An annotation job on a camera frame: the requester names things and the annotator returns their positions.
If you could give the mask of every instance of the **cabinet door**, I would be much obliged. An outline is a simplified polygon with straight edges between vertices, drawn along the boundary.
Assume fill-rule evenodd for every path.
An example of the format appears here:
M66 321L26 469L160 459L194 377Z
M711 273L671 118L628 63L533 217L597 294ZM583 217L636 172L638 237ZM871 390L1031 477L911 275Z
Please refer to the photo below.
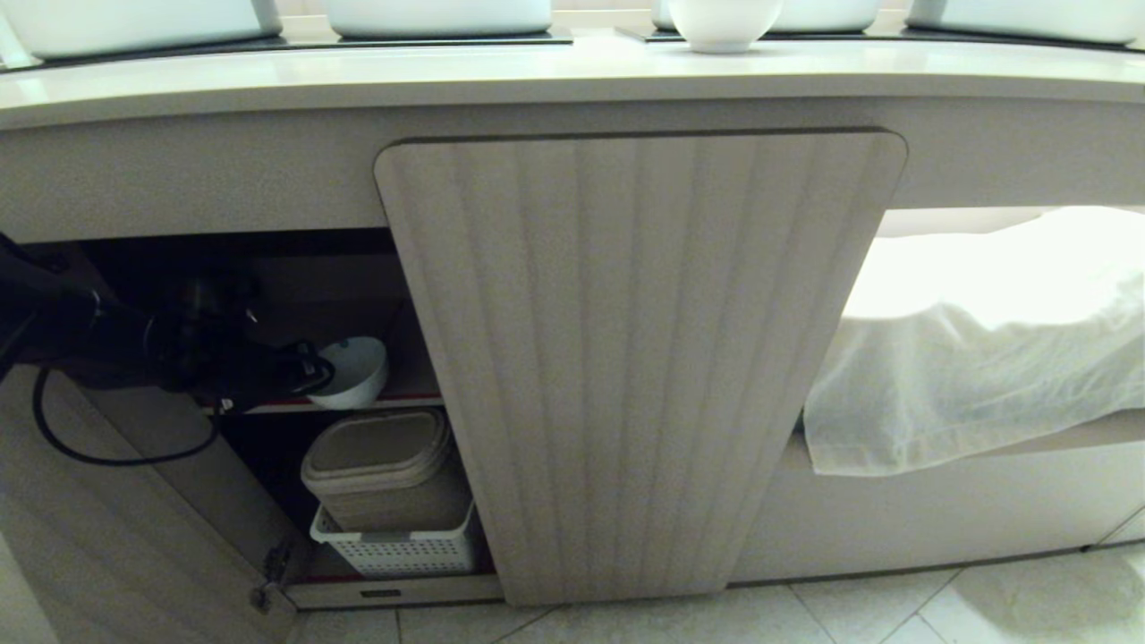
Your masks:
M269 613L252 607L260 571L155 469L95 468L48 447L32 421L33 378L17 368L0 387L0 534L56 639L285 639L293 606L273 597ZM64 442L110 458L140 456L65 377L49 380L45 403ZM164 419L153 421L163 432Z
M512 603L727 584L906 155L882 131L381 154Z

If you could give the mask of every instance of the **white floor tile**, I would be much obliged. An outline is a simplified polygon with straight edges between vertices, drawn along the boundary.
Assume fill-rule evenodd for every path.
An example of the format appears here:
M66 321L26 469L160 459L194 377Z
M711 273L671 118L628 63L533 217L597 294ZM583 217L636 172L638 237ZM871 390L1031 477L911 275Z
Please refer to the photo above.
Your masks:
M914 616L883 644L946 644L922 618Z
M957 571L799 583L799 598L837 644L878 644Z
M491 644L548 611L506 604L403 608L397 621L402 644Z
M400 644L392 610L307 613L297 644Z
M505 644L831 644L785 587L553 611Z
M921 614L948 644L1142 644L1145 547L970 568Z

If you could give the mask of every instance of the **white bowl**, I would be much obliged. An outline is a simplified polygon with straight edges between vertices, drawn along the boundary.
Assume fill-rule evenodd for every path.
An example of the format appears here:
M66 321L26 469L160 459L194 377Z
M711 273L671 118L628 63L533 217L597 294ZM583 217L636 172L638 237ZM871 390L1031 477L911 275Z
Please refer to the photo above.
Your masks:
M882 0L783 0L783 9L768 32L834 33L863 31L875 23ZM669 0L654 0L652 22L676 31Z
M505 36L553 24L552 0L326 0L326 10L349 38Z
M672 22L701 54L742 54L775 24L783 0L671 0Z
M1142 0L915 0L907 26L1126 45L1143 36Z
M386 386L389 360L377 338L349 338L318 352L334 366L334 379L308 398L326 409L365 409Z
M38 58L68 58L275 36L274 0L0 0Z

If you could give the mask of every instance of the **cabinet shelf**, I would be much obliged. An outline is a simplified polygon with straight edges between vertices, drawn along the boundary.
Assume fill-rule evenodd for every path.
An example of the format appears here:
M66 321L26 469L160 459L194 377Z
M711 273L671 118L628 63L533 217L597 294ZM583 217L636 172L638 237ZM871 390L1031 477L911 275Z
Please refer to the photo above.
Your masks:
M500 579L488 552L472 575L366 580L330 545L319 545L306 574L285 588L300 610L362 608L442 603L500 602Z
M403 409L444 405L429 351L409 300L310 303L281 306L271 322L260 324L255 339L285 344L305 337L316 345L341 338L381 336L389 354L389 380L369 409ZM203 403L210 414L210 406ZM247 414L298 414L325 411L308 399L281 400L255 407Z

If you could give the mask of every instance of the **plastic storage container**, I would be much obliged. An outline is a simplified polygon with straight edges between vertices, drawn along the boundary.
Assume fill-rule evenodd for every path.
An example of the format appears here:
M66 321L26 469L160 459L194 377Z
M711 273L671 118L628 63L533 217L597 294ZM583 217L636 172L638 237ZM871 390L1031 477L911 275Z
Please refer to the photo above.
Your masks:
M472 503L445 417L433 409L332 425L302 461L302 482L342 532L455 529Z
M671 0L655 0L653 23L668 31L676 31ZM787 33L836 33L862 31L875 24L881 0L785 0L779 19L768 30Z
M1145 2L915 0L907 25L1124 45L1145 36Z
M457 528L411 533L342 533L324 508L310 525L310 537L327 543L366 579L469 574L476 568L473 504Z
M552 0L326 0L347 38L444 38L536 33L553 24Z
M274 0L0 0L24 48L44 60L275 36Z

